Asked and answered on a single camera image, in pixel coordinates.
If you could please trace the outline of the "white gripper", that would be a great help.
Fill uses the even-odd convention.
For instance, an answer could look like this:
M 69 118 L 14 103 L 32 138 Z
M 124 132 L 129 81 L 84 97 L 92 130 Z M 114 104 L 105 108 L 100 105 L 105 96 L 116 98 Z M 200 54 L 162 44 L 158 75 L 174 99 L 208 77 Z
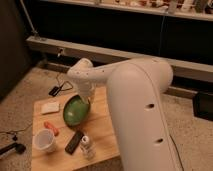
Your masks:
M 82 101 L 85 104 L 92 103 L 92 96 L 94 95 L 96 85 L 91 82 L 81 82 L 77 85 L 77 91 Z

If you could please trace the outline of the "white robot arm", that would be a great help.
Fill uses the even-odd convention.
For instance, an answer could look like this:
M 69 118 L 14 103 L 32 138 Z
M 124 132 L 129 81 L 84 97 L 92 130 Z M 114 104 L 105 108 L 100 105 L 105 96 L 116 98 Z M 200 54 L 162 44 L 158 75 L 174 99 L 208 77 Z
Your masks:
M 124 171 L 181 171 L 161 102 L 173 79 L 166 60 L 143 57 L 94 67 L 83 58 L 67 75 L 83 99 L 92 95 L 93 84 L 106 85 Z

